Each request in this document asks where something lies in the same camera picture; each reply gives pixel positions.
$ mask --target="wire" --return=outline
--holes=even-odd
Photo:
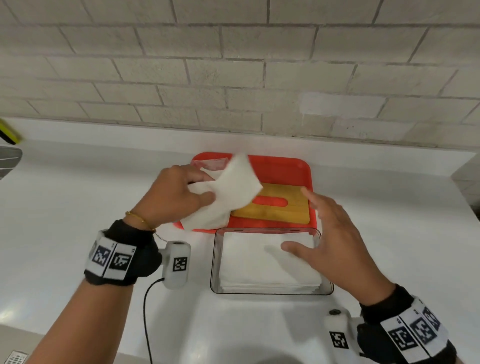
[[[150,285],[150,287],[148,287],[147,292],[145,292],[145,297],[144,297],[144,328],[145,328],[145,338],[147,339],[147,349],[148,349],[148,357],[150,358],[150,364],[153,364],[153,360],[152,360],[152,352],[150,351],[150,342],[148,341],[147,319],[145,317],[145,304],[147,302],[147,295],[148,295],[148,291],[150,291],[150,288],[152,288],[155,283],[159,283],[163,280],[165,280],[165,278],[160,278],[160,279],[157,279],[155,282],[153,282]]]

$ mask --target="transparent box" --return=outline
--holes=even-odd
[[[218,229],[215,233],[215,242],[213,248],[213,261],[212,261],[212,274],[210,276],[210,288],[214,293],[219,294],[284,294],[284,295],[317,295],[317,296],[327,296],[333,293],[334,285],[330,282],[324,275],[321,274],[322,284],[318,286],[311,293],[291,293],[285,292],[282,288],[276,289],[275,292],[261,293],[257,290],[251,291],[249,288],[245,288],[243,292],[224,292],[223,288],[220,285],[220,265],[222,263],[222,251],[223,251],[223,238],[226,232],[243,232],[243,233],[262,233],[262,234],[288,234],[296,232],[308,232],[313,236],[313,245],[315,247],[320,245],[321,234],[317,229],[314,228],[255,228],[255,229],[231,229],[231,228],[221,228]]]

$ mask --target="red tray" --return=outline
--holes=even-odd
[[[192,160],[208,160],[230,158],[230,153],[203,152],[197,154]],[[307,162],[297,158],[248,156],[253,170],[260,182],[287,184],[291,186],[305,186],[313,191],[312,174]],[[227,228],[317,228],[315,210],[309,208],[310,222],[308,224],[293,224],[282,221],[257,220],[252,218],[238,218],[230,216]],[[177,228],[183,229],[180,221],[173,223]],[[194,230],[214,234],[214,230]]]

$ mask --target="brick wall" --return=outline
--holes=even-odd
[[[478,150],[479,66],[478,0],[0,0],[2,116]]]

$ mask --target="hand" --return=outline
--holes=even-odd
[[[380,272],[343,207],[332,198],[315,194],[305,187],[301,191],[322,220],[322,242],[313,249],[297,242],[283,242],[282,249],[305,260],[364,305],[390,296],[395,285]]]
[[[187,184],[201,181],[213,181],[213,178],[190,165],[165,168],[132,212],[142,217],[152,229],[185,218],[215,201],[213,192],[194,194],[188,190]],[[127,215],[123,221],[148,230],[145,223],[133,216]]]

